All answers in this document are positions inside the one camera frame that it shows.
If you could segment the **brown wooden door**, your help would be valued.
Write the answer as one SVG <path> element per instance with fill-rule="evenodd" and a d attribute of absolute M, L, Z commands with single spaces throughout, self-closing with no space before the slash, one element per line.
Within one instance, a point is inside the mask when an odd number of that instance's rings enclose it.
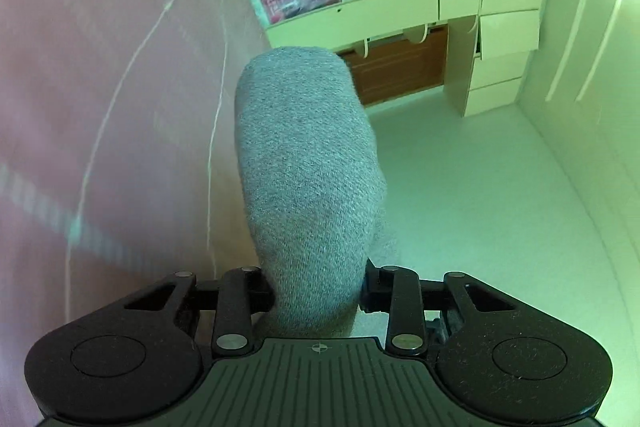
<path fill-rule="evenodd" d="M 431 29 L 420 43 L 386 40 L 370 46 L 366 57 L 355 51 L 338 54 L 352 73 L 362 105 L 374 104 L 440 87 L 447 63 L 448 27 Z"/>

